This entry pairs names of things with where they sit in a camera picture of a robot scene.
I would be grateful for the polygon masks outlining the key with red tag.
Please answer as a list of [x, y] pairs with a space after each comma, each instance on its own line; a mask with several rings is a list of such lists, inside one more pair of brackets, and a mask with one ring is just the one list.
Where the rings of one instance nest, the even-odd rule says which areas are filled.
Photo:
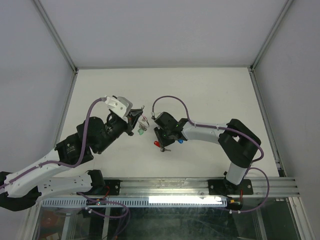
[[159, 141], [154, 141], [153, 144], [154, 144], [155, 146], [157, 146], [158, 148], [160, 148], [160, 151], [161, 151], [162, 153], [164, 153], [164, 152], [170, 152], [170, 151], [171, 151], [170, 149], [166, 149], [165, 147], [161, 146], [161, 144], [160, 144]]

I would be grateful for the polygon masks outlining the metal keyring with clips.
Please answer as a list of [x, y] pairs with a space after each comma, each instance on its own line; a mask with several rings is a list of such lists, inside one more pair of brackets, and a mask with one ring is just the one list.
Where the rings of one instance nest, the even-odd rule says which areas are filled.
[[148, 128], [150, 127], [150, 123], [148, 118], [142, 114], [139, 119], [138, 119], [138, 123], [139, 123], [139, 129], [141, 129], [142, 131], [147, 131]]

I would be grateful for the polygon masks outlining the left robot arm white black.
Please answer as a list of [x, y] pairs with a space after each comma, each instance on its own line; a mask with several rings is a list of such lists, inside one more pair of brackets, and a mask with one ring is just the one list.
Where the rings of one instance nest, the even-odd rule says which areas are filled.
[[106, 183], [100, 170], [57, 177], [71, 168], [79, 167], [102, 154], [123, 133], [133, 136], [133, 130], [143, 109], [131, 109], [124, 118], [111, 111], [106, 121], [91, 116], [76, 127], [77, 132], [59, 142], [47, 155], [25, 169], [0, 173], [0, 206], [12, 212], [26, 210], [37, 202], [56, 195], [83, 192], [98, 195]]

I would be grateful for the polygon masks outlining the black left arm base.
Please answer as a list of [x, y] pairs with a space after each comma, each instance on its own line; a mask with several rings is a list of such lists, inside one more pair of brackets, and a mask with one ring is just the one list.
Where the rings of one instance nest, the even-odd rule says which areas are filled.
[[89, 170], [86, 172], [89, 176], [89, 189], [80, 190], [87, 196], [118, 196], [121, 189], [120, 179], [105, 179], [100, 170]]

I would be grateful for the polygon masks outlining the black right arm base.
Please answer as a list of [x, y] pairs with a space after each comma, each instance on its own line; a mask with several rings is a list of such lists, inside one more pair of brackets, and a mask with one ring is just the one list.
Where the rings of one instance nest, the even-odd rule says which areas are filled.
[[250, 179], [242, 179], [240, 184], [235, 185], [228, 182], [225, 178], [209, 179], [208, 192], [211, 196], [251, 196], [254, 194], [252, 182]]

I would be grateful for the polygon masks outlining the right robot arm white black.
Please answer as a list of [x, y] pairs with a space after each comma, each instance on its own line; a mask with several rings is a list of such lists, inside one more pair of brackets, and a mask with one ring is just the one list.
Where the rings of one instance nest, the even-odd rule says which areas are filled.
[[230, 165], [221, 183], [214, 184], [216, 194], [238, 195], [242, 181], [261, 146], [261, 140], [238, 119], [231, 119], [222, 126], [191, 123], [187, 118], [177, 121], [168, 112], [152, 117], [155, 124], [154, 133], [162, 152], [169, 145], [185, 141], [203, 141], [219, 145]]

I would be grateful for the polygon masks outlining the left aluminium frame post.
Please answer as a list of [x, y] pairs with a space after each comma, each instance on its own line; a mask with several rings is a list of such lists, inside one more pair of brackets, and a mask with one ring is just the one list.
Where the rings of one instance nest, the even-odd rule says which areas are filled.
[[60, 141], [60, 138], [61, 138], [61, 135], [63, 132], [63, 127], [65, 124], [67, 112], [69, 109], [69, 105], [70, 105], [70, 101], [71, 101], [72, 94], [74, 91], [74, 87], [75, 87], [75, 83], [77, 80], [79, 69], [76, 66], [76, 64], [74, 63], [65, 44], [63, 43], [63, 40], [61, 39], [58, 31], [56, 30], [52, 20], [50, 19], [50, 16], [48, 15], [42, 1], [41, 0], [32, 0], [31, 2], [32, 2], [34, 8], [36, 9], [36, 11], [38, 12], [39, 16], [41, 17], [42, 22], [44, 23], [45, 27], [47, 28], [52, 40], [54, 41], [56, 47], [60, 51], [61, 55], [63, 56], [64, 60], [66, 61], [67, 65], [68, 65], [68, 68], [71, 70], [71, 73], [72, 73], [71, 78], [68, 81], [67, 92], [66, 92], [67, 95], [64, 98], [63, 109], [61, 112], [61, 117], [59, 119], [58, 128], [57, 128], [57, 131], [55, 134], [55, 139], [54, 139], [54, 144], [53, 144], [53, 146], [55, 147], [56, 144]]

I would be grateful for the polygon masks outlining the aluminium frame post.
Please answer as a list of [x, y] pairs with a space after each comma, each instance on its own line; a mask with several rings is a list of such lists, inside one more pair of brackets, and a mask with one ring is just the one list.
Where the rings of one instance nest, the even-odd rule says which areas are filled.
[[54, 144], [53, 144], [53, 146], [55, 147], [56, 144], [60, 141], [60, 138], [61, 138], [61, 135], [63, 132], [63, 127], [65, 124], [67, 112], [69, 109], [69, 105], [70, 105], [70, 101], [71, 101], [72, 94], [74, 91], [74, 87], [75, 87], [75, 83], [77, 80], [79, 69], [76, 66], [76, 64], [74, 63], [65, 44], [63, 43], [63, 40], [61, 39], [58, 31], [56, 30], [52, 20], [50, 19], [50, 16], [48, 15], [42, 1], [41, 0], [32, 0], [31, 2], [32, 2], [34, 8], [36, 9], [36, 11], [38, 12], [39, 16], [41, 17], [42, 22], [44, 23], [45, 27], [47, 28], [52, 40], [54, 41], [56, 47], [60, 51], [61, 55], [63, 56], [64, 60], [66, 61], [67, 65], [68, 65], [68, 68], [71, 70], [71, 73], [72, 73], [71, 78], [68, 81], [67, 92], [66, 92], [67, 95], [64, 98], [63, 109], [61, 112], [61, 117], [59, 119], [58, 128], [57, 128], [57, 131], [55, 134], [55, 139], [54, 139]]
[[272, 129], [272, 125], [270, 122], [270, 115], [268, 114], [267, 107], [266, 107], [263, 93], [262, 93], [262, 89], [261, 89], [260, 83], [257, 79], [256, 73], [257, 73], [259, 65], [261, 64], [261, 62], [263, 60], [263, 57], [267, 53], [269, 47], [271, 46], [273, 40], [275, 39], [278, 31], [281, 28], [281, 25], [282, 25], [284, 19], [286, 18], [287, 14], [289, 13], [289, 11], [294, 3], [295, 3], [294, 0], [286, 0], [284, 2], [283, 7], [281, 8], [275, 22], [273, 23], [273, 25], [272, 25], [270, 31], [268, 32], [260, 50], [258, 51], [257, 56], [255, 57], [253, 63], [247, 68], [249, 76], [250, 76], [250, 80], [251, 80], [251, 83], [253, 86], [253, 90], [255, 93], [255, 97], [256, 97], [256, 100], [258, 103], [258, 107], [259, 107], [259, 110], [260, 110], [260, 113], [261, 113], [261, 116], [263, 119], [264, 128], [265, 128], [267, 136], [268, 136], [268, 141], [270, 143], [273, 158], [274, 158], [274, 161], [275, 161], [275, 164], [277, 167], [277, 172], [281, 178], [287, 176], [287, 171], [286, 171], [285, 165], [282, 163], [282, 160], [281, 160], [279, 148], [277, 146], [274, 131]]

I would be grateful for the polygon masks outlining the right aluminium frame post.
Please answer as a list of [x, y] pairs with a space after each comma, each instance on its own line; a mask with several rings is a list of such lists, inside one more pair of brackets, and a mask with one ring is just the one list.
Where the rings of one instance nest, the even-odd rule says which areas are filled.
[[253, 63], [247, 68], [249, 76], [250, 76], [250, 80], [251, 80], [251, 83], [253, 86], [253, 90], [255, 93], [255, 97], [256, 97], [256, 100], [258, 103], [258, 107], [259, 107], [259, 110], [260, 110], [260, 113], [261, 113], [261, 116], [263, 119], [264, 128], [265, 128], [267, 136], [268, 136], [268, 141], [270, 143], [273, 158], [274, 158], [274, 161], [275, 161], [275, 164], [277, 167], [277, 172], [281, 178], [287, 176], [287, 171], [286, 171], [285, 165], [282, 163], [282, 160], [281, 160], [279, 148], [277, 146], [274, 131], [272, 129], [272, 125], [270, 122], [270, 115], [268, 114], [267, 107], [266, 107], [263, 93], [262, 93], [262, 89], [261, 89], [260, 83], [257, 79], [256, 73], [257, 73], [259, 65], [261, 64], [261, 62], [263, 60], [263, 57], [267, 53], [269, 47], [271, 46], [273, 40], [275, 39], [278, 31], [281, 28], [281, 25], [282, 25], [284, 19], [286, 18], [287, 14], [289, 13], [289, 11], [294, 3], [295, 3], [294, 0], [286, 0], [284, 2], [283, 7], [281, 8], [275, 22], [273, 23], [273, 25], [272, 25], [270, 31], [268, 32], [260, 50], [258, 51], [257, 56], [255, 57]]

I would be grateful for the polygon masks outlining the aluminium mounting rail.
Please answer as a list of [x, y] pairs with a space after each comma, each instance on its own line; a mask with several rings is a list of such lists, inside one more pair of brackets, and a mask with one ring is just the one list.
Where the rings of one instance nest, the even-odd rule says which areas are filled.
[[[197, 196], [208, 197], [208, 180], [222, 177], [184, 177], [184, 178], [105, 178], [121, 180], [120, 192], [113, 197], [149, 197], [149, 196]], [[292, 177], [246, 177], [251, 180], [253, 195], [231, 195], [229, 197], [271, 198], [299, 197], [297, 182]]]

